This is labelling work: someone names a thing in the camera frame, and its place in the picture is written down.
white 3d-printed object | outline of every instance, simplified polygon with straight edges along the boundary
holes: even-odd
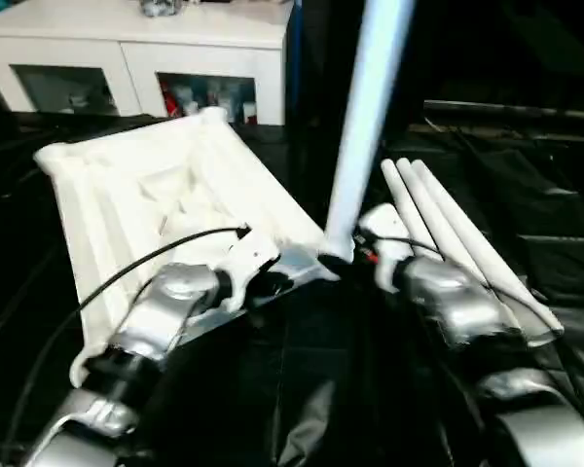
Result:
[[[41,149],[52,178],[78,298],[134,260],[188,234],[247,224],[279,245],[316,249],[323,232],[223,119],[222,109],[76,144]],[[163,263],[216,265],[237,241],[222,233],[128,274],[82,313],[82,363],[103,350],[129,300]]]

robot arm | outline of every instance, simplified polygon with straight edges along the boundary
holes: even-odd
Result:
[[[206,311],[218,315],[210,319],[216,326],[237,317],[248,282],[278,255],[269,238],[251,232],[218,269],[162,267],[106,350],[87,361],[82,387],[67,396],[23,465],[114,467],[118,443],[137,426],[168,356],[186,341],[191,320]],[[200,326],[202,333],[212,328]]]

black fabric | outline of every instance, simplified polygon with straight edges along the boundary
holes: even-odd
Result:
[[[31,156],[51,142],[154,122],[33,115],[12,116],[0,128],[0,446],[35,354],[77,304],[52,186]],[[263,126],[237,132],[323,225],[337,135]],[[584,358],[584,172],[567,162],[572,148],[470,143],[474,151],[447,134],[386,138],[364,206],[389,200],[382,157],[423,159],[557,312]],[[188,456],[208,466],[397,465],[410,458],[451,465],[441,418],[461,428],[461,438],[451,435],[459,455],[477,460],[480,452],[468,447],[467,436],[477,433],[475,417],[466,416],[469,402],[453,381],[437,377],[441,369],[411,332],[410,314],[385,305],[373,290],[363,282],[314,283],[182,348],[139,436],[156,448],[160,465]],[[76,321],[33,391],[18,452],[67,393],[69,365],[80,348]],[[554,349],[540,349],[538,357],[570,390]]]

black cable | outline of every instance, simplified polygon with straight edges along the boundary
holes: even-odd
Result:
[[[465,267],[463,265],[461,265],[458,261],[456,261],[454,258],[451,258],[450,256],[446,255],[445,253],[442,253],[438,248],[435,248],[433,246],[419,242],[417,240],[413,240],[413,239],[407,238],[407,237],[399,237],[399,236],[376,237],[376,239],[377,240],[387,240],[387,241],[399,241],[401,243],[407,243],[411,246],[415,246],[418,248],[422,248],[422,249],[431,251],[433,253],[437,253],[438,255],[443,256],[447,262],[450,262],[459,268],[465,269]],[[570,359],[574,360],[574,362],[572,362],[573,365],[578,366],[580,373],[582,373],[582,375],[584,376],[584,360],[577,354],[575,349],[573,349],[573,347],[566,341],[566,337],[564,336],[563,332],[556,329],[555,326],[547,320],[546,316],[542,315],[539,312],[539,310],[535,309],[532,305],[526,303],[525,301],[523,301],[519,297],[516,297],[515,295],[511,294],[510,292],[507,292],[506,290],[502,289],[501,287],[498,287],[498,286],[495,286],[492,284],[485,284],[483,282],[480,282],[480,284],[485,289],[492,291],[492,292],[495,292],[498,295],[503,295],[505,297],[508,297],[509,299],[517,302],[520,305],[523,305],[526,309],[531,311],[532,314],[534,316],[536,316],[545,325],[545,327],[547,329],[549,329],[549,331],[553,334],[554,346],[556,348],[556,351],[559,354],[559,357],[561,357],[561,359],[564,359],[565,361],[566,361],[566,358],[570,358]],[[574,384],[578,384],[578,387],[579,387],[579,383],[577,382],[575,375],[573,374],[573,372],[568,370],[568,367],[567,367],[566,373],[569,376],[569,380],[571,382],[571,385],[573,385],[573,388],[575,389]],[[579,389],[579,388],[577,389],[576,396],[578,397],[578,399],[580,400],[582,405],[584,405],[584,394],[582,393],[581,389]]]
[[[212,235],[212,234],[221,234],[224,232],[236,232],[238,234],[242,234],[245,231],[248,231],[248,228],[228,227],[228,228],[222,228],[222,229],[213,229],[210,231],[205,231],[205,232],[200,232],[200,233],[194,233],[192,235],[184,236],[178,240],[175,240],[175,241],[171,242],[169,245],[165,245],[162,248],[159,248],[158,250],[153,251],[152,253],[149,253],[148,255],[143,256],[141,259],[136,260],[132,264],[126,266],[125,268],[123,268],[120,271],[113,274],[108,280],[106,280],[103,284],[101,284],[99,287],[97,287],[90,295],[88,295],[80,303],[80,305],[76,309],[74,309],[71,313],[69,313],[65,317],[65,319],[56,327],[56,329],[50,335],[50,337],[46,340],[46,343],[44,344],[41,351],[37,355],[35,363],[33,364],[32,368],[30,369],[30,372],[28,373],[28,375],[26,377],[23,389],[19,393],[18,401],[16,402],[16,406],[15,406],[13,415],[11,417],[10,423],[9,423],[9,430],[7,432],[5,445],[4,445],[4,448],[2,449],[2,455],[1,455],[2,466],[7,467],[7,464],[9,463],[9,457],[11,456],[12,445],[13,445],[14,440],[16,439],[16,436],[18,434],[19,425],[21,424],[21,419],[23,417],[23,413],[26,410],[28,397],[30,396],[30,392],[32,391],[32,388],[34,387],[37,376],[39,375],[39,372],[41,371],[41,368],[43,367],[43,364],[44,364],[46,358],[48,358],[48,355],[50,354],[50,350],[52,350],[52,347],[53,347],[56,339],[63,333],[63,331],[65,331],[65,329],[67,329],[67,326],[69,325],[69,323],[71,322],[72,319],[78,317],[80,315],[80,312],[84,308],[86,308],[93,300],[95,300],[106,289],[108,289],[108,287],[113,285],[115,282],[117,282],[123,276],[125,276],[129,272],[133,271],[134,269],[138,268],[139,266],[143,265],[144,263],[147,263],[148,261],[162,255],[163,253],[166,253],[167,251],[172,250],[173,248],[176,248],[179,245],[182,245],[184,243],[188,243],[189,241],[196,240],[196,239],[201,238],[203,236],[208,236],[208,235]],[[141,291],[144,290],[147,285],[148,284],[146,283],[145,286],[141,288]]]
[[[9,322],[13,313],[18,310],[21,301],[26,297],[26,294],[29,292],[30,287],[34,282],[39,278],[43,271],[46,270],[48,265],[52,262],[52,260],[56,256],[56,252],[58,251],[57,248],[50,249],[44,257],[37,263],[31,270],[26,279],[23,283],[18,287],[16,292],[7,302],[7,305],[0,313],[0,332],[5,327],[5,325]]]

white cylindrical tube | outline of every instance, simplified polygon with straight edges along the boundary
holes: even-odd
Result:
[[[394,165],[393,161],[385,159],[383,162],[381,162],[381,170],[383,171],[385,182],[387,182],[387,186],[389,187],[391,195],[393,196],[396,211],[398,211],[398,215],[407,227],[411,239],[436,248],[435,242],[432,240],[432,237],[426,228],[426,224],[422,220],[420,213],[418,212],[418,209],[416,208],[411,195],[407,191],[407,187],[400,177],[398,170],[396,170],[396,166]],[[416,255],[424,255],[428,258],[433,258],[440,261],[443,260],[440,255],[424,248],[414,246],[413,250],[416,252]]]
[[[329,206],[323,252],[352,261],[359,217],[415,0],[368,0],[363,14],[346,123]]]
[[[519,277],[515,275],[515,272],[499,256],[428,167],[422,161],[415,161],[413,162],[413,169],[439,206],[439,209],[448,219],[448,222],[450,222],[460,241],[465,245],[487,281],[528,305],[520,304],[514,299],[497,292],[500,299],[515,313],[529,343],[538,345],[552,340],[553,333],[549,328],[552,328],[555,332],[561,332],[564,329],[554,313],[532,296],[522,281],[519,280]]]
[[[456,235],[448,220],[426,191],[421,180],[411,168],[409,161],[400,159],[396,162],[396,169],[405,182],[407,191],[411,194],[411,198],[416,204],[418,212],[439,247],[439,250],[464,266],[478,280],[486,283],[487,279],[485,279],[478,269],[476,263],[474,263],[474,260],[458,238],[458,235]]]

